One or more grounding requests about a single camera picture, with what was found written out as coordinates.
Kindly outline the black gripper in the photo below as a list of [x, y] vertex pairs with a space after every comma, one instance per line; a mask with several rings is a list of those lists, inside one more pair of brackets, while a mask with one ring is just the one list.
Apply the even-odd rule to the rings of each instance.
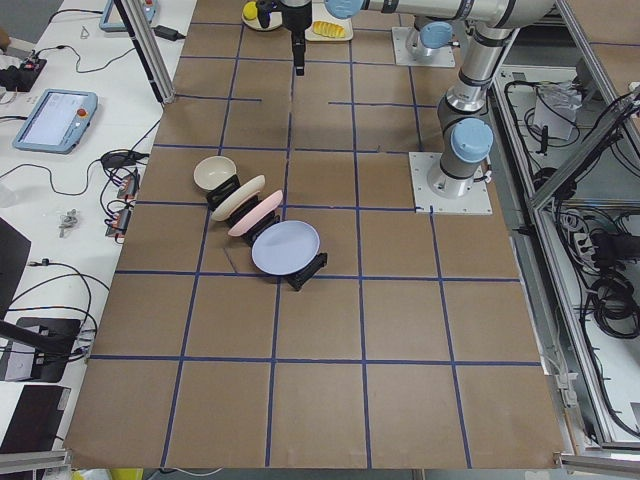
[[271, 14], [279, 12], [283, 26], [291, 32], [291, 45], [296, 76], [305, 74], [305, 30], [312, 24], [311, 0], [257, 0], [257, 19], [262, 28], [270, 26]]

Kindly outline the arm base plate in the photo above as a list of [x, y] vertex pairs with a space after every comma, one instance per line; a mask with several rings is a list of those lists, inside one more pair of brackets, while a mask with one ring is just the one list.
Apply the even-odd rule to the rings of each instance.
[[450, 42], [439, 47], [426, 47], [414, 27], [393, 27], [395, 64], [399, 66], [454, 68], [456, 61]]
[[483, 216], [493, 213], [480, 166], [468, 179], [448, 177], [439, 152], [410, 152], [414, 210], [423, 214]]

